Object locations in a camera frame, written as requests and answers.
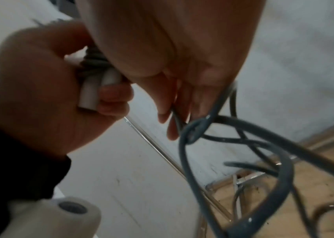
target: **scuff mark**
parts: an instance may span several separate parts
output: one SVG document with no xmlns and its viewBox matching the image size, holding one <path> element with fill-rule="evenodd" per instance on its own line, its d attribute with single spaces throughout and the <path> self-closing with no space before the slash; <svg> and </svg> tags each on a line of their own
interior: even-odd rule
<svg viewBox="0 0 334 238">
<path fill-rule="evenodd" d="M 111 195 L 113 200 L 130 216 L 130 218 L 136 223 L 136 225 L 142 229 L 142 226 L 138 223 L 138 221 L 134 218 L 132 213 L 113 195 Z"/>
</svg>

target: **black sleeve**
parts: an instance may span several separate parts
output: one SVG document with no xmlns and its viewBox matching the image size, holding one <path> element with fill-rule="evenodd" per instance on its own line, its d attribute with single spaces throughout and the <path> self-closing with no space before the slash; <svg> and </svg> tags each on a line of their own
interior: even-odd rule
<svg viewBox="0 0 334 238">
<path fill-rule="evenodd" d="M 71 165 L 29 149 L 0 130 L 0 220 L 9 220 L 7 202 L 51 198 Z"/>
</svg>

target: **metal rod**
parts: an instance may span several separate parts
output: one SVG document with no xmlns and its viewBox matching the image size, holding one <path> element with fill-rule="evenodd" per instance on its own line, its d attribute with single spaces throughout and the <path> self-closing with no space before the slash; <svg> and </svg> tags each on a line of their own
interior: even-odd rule
<svg viewBox="0 0 334 238">
<path fill-rule="evenodd" d="M 137 125 L 137 123 L 127 117 L 124 117 L 124 119 L 169 165 L 171 165 L 172 168 L 176 170 L 176 172 L 178 172 L 178 174 L 185 178 L 184 171 L 180 165 L 162 150 L 160 146 L 139 125 Z M 222 216 L 229 221 L 232 220 L 232 214 L 202 187 L 201 192 L 210 205 L 212 205 Z"/>
<path fill-rule="evenodd" d="M 315 151 L 315 152 L 321 152 L 323 150 L 326 150 L 326 149 L 329 149 L 329 148 L 333 148 L 333 147 L 334 147 L 334 136 L 331 137 L 331 138 L 329 138 L 329 139 L 327 139 L 327 140 L 324 140 L 322 142 L 319 142 L 319 143 L 311 146 L 309 149 L 311 149 L 312 151 Z M 295 155 L 291 155 L 290 159 L 294 163 L 300 161 L 299 158 L 296 157 Z M 263 177 L 263 176 L 265 176 L 265 173 L 262 173 L 262 172 L 252 173 L 252 174 L 247 175 L 247 176 L 245 176 L 243 178 L 239 178 L 237 180 L 237 185 L 241 185 L 243 183 L 248 183 L 248 182 L 250 182 L 252 180 L 255 180 L 255 179 Z"/>
<path fill-rule="evenodd" d="M 236 191 L 239 189 L 238 186 L 238 176 L 236 174 L 232 175 L 232 179 L 234 180 L 233 184 L 234 184 L 234 194 L 236 193 Z M 240 203 L 240 197 L 238 197 L 238 199 L 236 200 L 236 212 L 234 212 L 234 215 L 236 216 L 237 219 L 241 218 L 241 203 Z"/>
</svg>

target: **hand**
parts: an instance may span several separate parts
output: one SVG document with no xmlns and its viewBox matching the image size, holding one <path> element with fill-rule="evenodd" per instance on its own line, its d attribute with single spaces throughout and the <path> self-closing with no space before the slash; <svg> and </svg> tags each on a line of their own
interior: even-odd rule
<svg viewBox="0 0 334 238">
<path fill-rule="evenodd" d="M 100 50 L 153 98 L 165 122 L 172 103 L 183 120 L 207 115 L 243 65 L 265 1 L 76 2 Z M 178 137 L 174 120 L 167 136 Z"/>
<path fill-rule="evenodd" d="M 127 82 L 100 89 L 99 113 L 77 107 L 76 67 L 64 56 L 92 43 L 78 21 L 8 37 L 0 46 L 0 129 L 30 148 L 63 156 L 124 117 L 133 97 Z"/>
</svg>

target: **coiled cable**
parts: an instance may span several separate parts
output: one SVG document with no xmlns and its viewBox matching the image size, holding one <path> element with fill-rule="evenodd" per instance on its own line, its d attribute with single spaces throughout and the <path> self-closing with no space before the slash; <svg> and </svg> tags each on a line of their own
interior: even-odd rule
<svg viewBox="0 0 334 238">
<path fill-rule="evenodd" d="M 84 79 L 85 77 L 106 70 L 111 66 L 111 64 L 98 50 L 98 48 L 89 47 L 86 51 L 86 56 L 81 63 L 81 66 L 83 69 L 79 72 L 79 77 Z M 230 98 L 231 117 L 218 115 L 219 111 L 228 98 Z M 200 210 L 203 216 L 205 217 L 207 223 L 210 225 L 213 233 L 217 238 L 252 237 L 278 210 L 278 208 L 283 204 L 290 193 L 293 195 L 300 218 L 302 219 L 307 233 L 311 238 L 318 238 L 318 221 L 323 214 L 334 210 L 334 204 L 320 206 L 320 208 L 314 213 L 313 218 L 309 218 L 301 196 L 293 185 L 294 165 L 289 158 L 289 154 L 296 155 L 301 160 L 307 161 L 308 163 L 326 171 L 333 176 L 334 162 L 312 151 L 309 151 L 286 138 L 278 136 L 271 131 L 238 119 L 236 113 L 236 83 L 232 83 L 222 92 L 210 110 L 208 116 L 205 118 L 200 118 L 186 124 L 180 120 L 174 108 L 172 108 L 172 113 L 178 132 L 180 134 L 178 150 L 185 177 L 200 206 Z M 212 124 L 222 124 L 234 127 L 240 138 L 225 138 L 204 134 Z M 250 140 L 247 138 L 245 132 L 253 134 L 263 139 L 264 141 Z M 264 172 L 278 179 L 274 188 L 270 191 L 263 202 L 261 202 L 258 207 L 256 207 L 256 209 L 241 219 L 235 219 L 235 221 L 225 230 L 220 227 L 218 221 L 210 209 L 210 206 L 207 204 L 204 196 L 202 195 L 200 186 L 195 179 L 187 159 L 186 146 L 195 143 L 200 138 L 220 143 L 247 145 L 270 168 L 240 162 L 225 162 L 224 165 Z M 280 159 L 281 165 L 275 165 L 275 163 L 273 163 L 273 161 L 270 160 L 268 156 L 263 154 L 259 148 L 268 150 L 277 155 Z M 244 188 L 238 190 L 240 192 L 235 195 L 234 201 L 236 201 L 237 197 L 240 195 L 243 189 Z"/>
</svg>

